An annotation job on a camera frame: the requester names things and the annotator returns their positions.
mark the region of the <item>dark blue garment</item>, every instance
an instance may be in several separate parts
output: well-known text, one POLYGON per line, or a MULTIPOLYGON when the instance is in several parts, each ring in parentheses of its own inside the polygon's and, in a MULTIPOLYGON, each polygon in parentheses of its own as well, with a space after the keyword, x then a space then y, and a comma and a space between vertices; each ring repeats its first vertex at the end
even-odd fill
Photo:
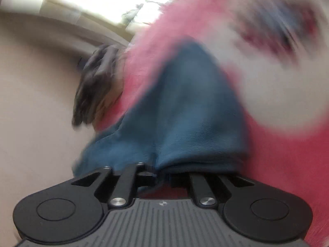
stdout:
POLYGON ((158 172, 234 172, 246 153, 233 90, 202 47, 187 41, 144 97, 86 147, 73 172, 137 162, 158 172))

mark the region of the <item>beige surface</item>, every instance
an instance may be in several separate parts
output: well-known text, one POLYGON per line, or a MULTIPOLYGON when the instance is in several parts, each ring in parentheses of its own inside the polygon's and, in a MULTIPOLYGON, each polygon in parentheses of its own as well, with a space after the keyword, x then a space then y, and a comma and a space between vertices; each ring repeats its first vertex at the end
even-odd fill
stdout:
POLYGON ((12 212, 24 196, 72 176, 93 135, 73 131, 77 58, 16 38, 0 25, 0 247, 16 244, 12 212))

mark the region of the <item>gray ribbed panel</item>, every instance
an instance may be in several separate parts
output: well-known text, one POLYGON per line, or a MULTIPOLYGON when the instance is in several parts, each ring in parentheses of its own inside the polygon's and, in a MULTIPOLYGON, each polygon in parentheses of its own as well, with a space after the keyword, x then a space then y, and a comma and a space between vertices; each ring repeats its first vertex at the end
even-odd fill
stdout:
MULTIPOLYGON (((88 237, 61 247, 308 247, 297 240, 259 243, 231 230, 215 210, 196 207, 191 200, 137 199, 133 206, 110 212, 88 237)), ((23 241, 19 247, 41 247, 23 241)))

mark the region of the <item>silver bolt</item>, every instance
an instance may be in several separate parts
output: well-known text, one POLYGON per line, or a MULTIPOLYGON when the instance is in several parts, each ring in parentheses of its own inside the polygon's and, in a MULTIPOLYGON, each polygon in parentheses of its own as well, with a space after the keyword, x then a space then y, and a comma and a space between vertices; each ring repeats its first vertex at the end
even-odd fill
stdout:
POLYGON ((126 200, 124 198, 113 198, 110 201, 110 204, 112 204, 113 206, 123 206, 126 204, 126 200))
POLYGON ((209 205, 214 205, 216 203, 216 200, 211 197, 205 197, 200 200, 200 203, 209 206, 209 205))

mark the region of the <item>blue cloth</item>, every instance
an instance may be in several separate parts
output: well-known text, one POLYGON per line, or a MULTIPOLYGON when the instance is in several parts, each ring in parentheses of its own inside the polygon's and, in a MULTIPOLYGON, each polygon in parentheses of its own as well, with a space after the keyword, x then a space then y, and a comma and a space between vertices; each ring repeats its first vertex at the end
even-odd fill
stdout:
POLYGON ((165 173, 235 172, 246 154, 233 90, 202 47, 186 41, 144 97, 86 147, 73 173, 137 162, 165 173))

